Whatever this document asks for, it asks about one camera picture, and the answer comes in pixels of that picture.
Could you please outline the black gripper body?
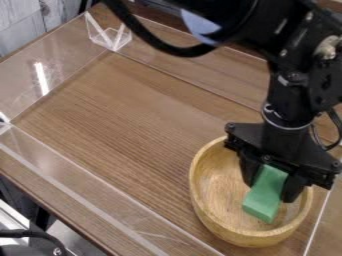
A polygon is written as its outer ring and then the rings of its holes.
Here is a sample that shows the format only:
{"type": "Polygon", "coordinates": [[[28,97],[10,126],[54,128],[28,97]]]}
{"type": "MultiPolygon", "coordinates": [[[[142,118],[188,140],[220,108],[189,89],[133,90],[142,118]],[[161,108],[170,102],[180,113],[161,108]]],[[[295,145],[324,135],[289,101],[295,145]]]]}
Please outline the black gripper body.
{"type": "Polygon", "coordinates": [[[342,165],[336,158],[316,145],[308,130],[285,131],[267,123],[227,123],[224,145],[239,152],[247,150],[289,175],[307,178],[307,186],[329,189],[342,165]]]}

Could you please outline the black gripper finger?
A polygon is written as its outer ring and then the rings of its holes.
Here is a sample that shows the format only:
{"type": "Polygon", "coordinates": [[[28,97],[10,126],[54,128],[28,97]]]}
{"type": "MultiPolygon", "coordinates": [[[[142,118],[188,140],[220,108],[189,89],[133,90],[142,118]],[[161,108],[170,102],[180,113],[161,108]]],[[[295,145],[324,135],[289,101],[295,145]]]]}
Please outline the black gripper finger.
{"type": "Polygon", "coordinates": [[[307,178],[300,175],[289,175],[285,178],[280,199],[284,203],[292,203],[307,186],[307,178]]]}
{"type": "Polygon", "coordinates": [[[257,177],[263,161],[259,155],[247,150],[239,152],[239,166],[244,184],[251,187],[257,177]]]}

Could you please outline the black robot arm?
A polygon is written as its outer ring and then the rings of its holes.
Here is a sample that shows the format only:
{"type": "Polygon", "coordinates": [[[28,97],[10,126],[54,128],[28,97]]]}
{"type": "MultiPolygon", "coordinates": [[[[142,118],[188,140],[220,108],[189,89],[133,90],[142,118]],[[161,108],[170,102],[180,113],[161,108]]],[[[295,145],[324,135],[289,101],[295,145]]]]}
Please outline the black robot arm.
{"type": "Polygon", "coordinates": [[[269,85],[260,123],[225,125],[225,147],[240,157],[243,181],[256,183],[265,163],[287,173],[280,198],[292,202],[307,186],[328,189],[342,166],[328,154],[313,119],[342,119],[342,17],[315,0],[192,0],[180,8],[192,35],[211,45],[228,41],[257,51],[267,61],[269,85]]]}

